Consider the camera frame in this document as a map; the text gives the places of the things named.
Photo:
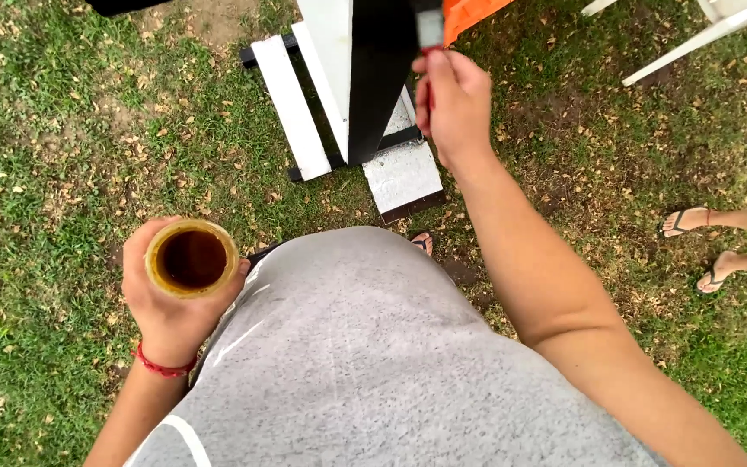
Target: orange plastic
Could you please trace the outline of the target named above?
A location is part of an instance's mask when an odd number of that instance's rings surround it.
[[[513,0],[443,0],[442,14],[446,17],[446,45],[457,35],[474,26],[486,16],[512,3]]]

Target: chair leg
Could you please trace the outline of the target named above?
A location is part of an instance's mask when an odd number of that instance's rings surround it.
[[[581,10],[581,14],[593,16],[614,3],[616,3],[616,0],[595,0],[591,4],[585,6],[584,9]]]
[[[635,84],[636,81],[646,77],[647,75],[650,75],[653,71],[659,70],[660,68],[666,66],[674,60],[682,58],[688,53],[702,46],[710,44],[716,39],[728,35],[733,31],[736,31],[736,29],[737,28],[729,24],[727,20],[723,20],[718,22],[717,24],[708,26],[704,31],[700,32],[696,36],[690,37],[687,42],[680,45],[678,48],[673,49],[666,55],[658,58],[650,65],[630,75],[626,80],[622,81],[622,84],[624,84],[625,86],[631,86]]]

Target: grass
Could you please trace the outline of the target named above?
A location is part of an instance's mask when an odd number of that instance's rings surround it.
[[[229,49],[205,44],[214,25],[188,32],[187,4],[113,19],[82,6],[0,1],[0,465],[84,459],[136,338],[112,255],[146,218],[211,219],[244,253],[379,225],[359,169],[288,181],[261,74],[234,54],[288,30],[289,4],[245,12]],[[747,233],[655,235],[675,208],[747,208],[747,29],[625,89],[706,26],[699,6],[622,0],[594,18],[582,6],[515,2],[455,47],[492,73],[499,157],[647,354],[747,450],[747,274],[713,297],[691,292],[716,254],[747,252]],[[449,205],[389,228],[434,230],[437,259],[477,272],[463,292],[513,336],[444,185]]]

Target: hand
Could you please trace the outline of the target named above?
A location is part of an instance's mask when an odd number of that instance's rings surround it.
[[[189,365],[218,320],[244,287],[247,259],[241,259],[233,280],[201,298],[171,297],[149,280],[146,250],[161,228],[180,216],[153,218],[132,233],[123,245],[123,294],[143,335],[143,355],[160,366]]]
[[[496,161],[489,143],[492,80],[473,61],[455,51],[433,51],[412,63],[426,73],[417,83],[417,127],[434,140],[440,163],[455,178]],[[434,110],[428,113],[428,82]]]

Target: white chair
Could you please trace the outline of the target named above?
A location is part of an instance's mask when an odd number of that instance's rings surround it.
[[[720,37],[727,36],[734,31],[738,31],[747,26],[747,0],[698,0],[699,5],[708,19],[713,23],[707,29],[700,32],[690,40],[673,49],[667,55],[659,58],[650,65],[638,70],[622,81],[625,86],[630,86],[636,81],[650,75],[672,61],[682,58],[689,52],[694,51],[702,46],[710,44]],[[595,0],[587,5],[581,13],[587,16],[596,14],[609,5],[616,3],[616,0]]]

